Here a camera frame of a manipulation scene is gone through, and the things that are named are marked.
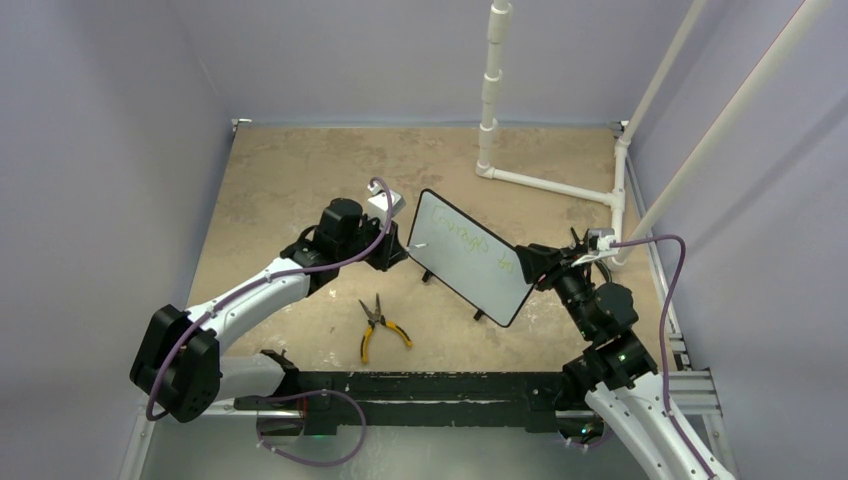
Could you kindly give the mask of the black-framed whiteboard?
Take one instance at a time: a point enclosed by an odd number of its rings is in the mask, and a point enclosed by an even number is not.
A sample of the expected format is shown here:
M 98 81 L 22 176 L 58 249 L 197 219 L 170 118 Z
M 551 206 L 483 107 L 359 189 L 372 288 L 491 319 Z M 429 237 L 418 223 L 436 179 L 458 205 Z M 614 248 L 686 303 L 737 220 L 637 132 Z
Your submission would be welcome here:
M 431 189 L 421 191 L 407 246 L 412 260 L 502 328 L 530 295 L 512 244 Z

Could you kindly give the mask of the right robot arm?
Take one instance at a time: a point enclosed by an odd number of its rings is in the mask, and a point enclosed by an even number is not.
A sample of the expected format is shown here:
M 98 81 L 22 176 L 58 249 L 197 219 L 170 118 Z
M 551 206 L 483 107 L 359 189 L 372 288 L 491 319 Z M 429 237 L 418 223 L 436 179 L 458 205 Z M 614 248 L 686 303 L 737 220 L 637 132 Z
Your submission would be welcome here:
M 668 354 L 655 361 L 633 332 L 638 314 L 632 291 L 590 279 L 592 264 L 622 246 L 613 235 L 590 232 L 573 247 L 515 249 L 525 281 L 553 290 L 589 343 L 564 365 L 562 395 L 593 410 L 651 479 L 731 479 L 672 399 Z

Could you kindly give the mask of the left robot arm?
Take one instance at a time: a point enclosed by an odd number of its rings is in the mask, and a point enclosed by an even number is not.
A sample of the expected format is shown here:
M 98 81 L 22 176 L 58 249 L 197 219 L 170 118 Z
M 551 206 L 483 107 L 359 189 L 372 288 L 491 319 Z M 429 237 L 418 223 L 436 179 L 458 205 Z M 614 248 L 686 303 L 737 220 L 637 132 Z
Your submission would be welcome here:
M 156 310 L 129 371 L 130 381 L 154 408 L 186 423 L 216 401 L 261 397 L 284 409 L 297 399 L 296 369 L 274 351 L 224 359 L 234 343 L 284 307 L 336 279 L 342 267 L 364 261 L 386 271 L 407 258 L 395 214 L 405 206 L 395 191 L 360 204 L 336 198 L 317 224 L 305 228 L 257 274 L 216 298 L 180 309 Z

